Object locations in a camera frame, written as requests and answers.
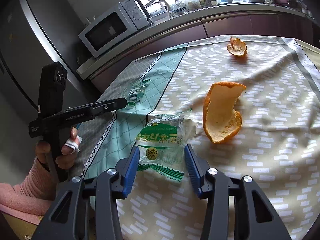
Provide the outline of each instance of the metal screw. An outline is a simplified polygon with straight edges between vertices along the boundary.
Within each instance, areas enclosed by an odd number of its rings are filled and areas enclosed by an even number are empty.
[[[218,173],[218,170],[215,169],[215,168],[210,168],[208,169],[208,172],[211,174],[211,175],[216,175]]]
[[[80,180],[81,180],[81,178],[79,176],[75,176],[72,178],[73,183],[78,183]]]
[[[113,175],[113,174],[116,174],[116,173],[117,173],[117,170],[114,169],[114,168],[111,168],[111,169],[107,170],[107,173],[108,173],[109,175]]]
[[[252,178],[250,176],[244,176],[243,180],[249,183],[252,181]]]

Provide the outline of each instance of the gold circular logo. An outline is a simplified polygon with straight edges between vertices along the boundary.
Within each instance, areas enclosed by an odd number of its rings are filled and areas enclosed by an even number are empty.
[[[154,147],[150,147],[146,151],[146,156],[148,157],[149,160],[155,160],[158,156],[158,150]]]

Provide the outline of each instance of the kettle handle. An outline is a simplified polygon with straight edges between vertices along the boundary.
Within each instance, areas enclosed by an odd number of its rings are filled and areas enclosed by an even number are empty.
[[[159,0],[159,1],[158,1],[158,3],[161,5],[161,7],[162,7],[163,11],[166,11],[166,9],[165,9],[165,7],[164,7],[163,3],[164,3],[164,4],[165,4],[165,6],[167,7],[167,11],[168,11],[168,12],[170,12],[170,11],[171,11],[171,7],[170,7],[170,5],[167,3],[167,1],[166,1],[166,0]]]

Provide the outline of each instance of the countertop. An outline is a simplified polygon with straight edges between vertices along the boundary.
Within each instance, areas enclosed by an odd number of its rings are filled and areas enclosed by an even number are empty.
[[[137,32],[136,34],[130,36],[126,40],[117,44],[98,58],[91,57],[85,63],[83,63],[78,69],[77,72],[82,79],[86,79],[100,67],[105,65],[112,58],[116,57],[126,49],[138,44],[139,42],[151,38],[161,32],[172,29],[174,27],[196,21],[205,17],[221,15],[231,12],[241,12],[241,11],[255,11],[255,10],[265,10],[265,11],[275,11],[275,12],[285,12],[294,14],[301,17],[306,17],[305,14],[296,11],[294,9],[281,7],[272,4],[261,4],[261,3],[230,3],[230,4],[221,4],[213,7],[202,8],[196,11],[191,11],[186,14],[165,18],[153,24],[152,26],[147,27],[146,29]]]

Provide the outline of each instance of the beige tablecloth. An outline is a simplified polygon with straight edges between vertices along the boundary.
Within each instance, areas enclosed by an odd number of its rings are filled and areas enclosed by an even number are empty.
[[[190,42],[148,118],[192,108],[187,143],[196,154],[227,176],[251,175],[291,238],[302,239],[320,213],[320,74],[307,57],[318,64],[319,50],[289,38],[240,35],[248,47],[242,59],[226,50],[229,38]],[[243,123],[231,141],[215,145],[203,131],[202,108],[211,84],[223,80],[247,86],[235,106]],[[200,239],[206,203],[187,172],[180,183],[138,172],[131,194],[117,201],[124,239]],[[232,220],[230,199],[229,237]]]

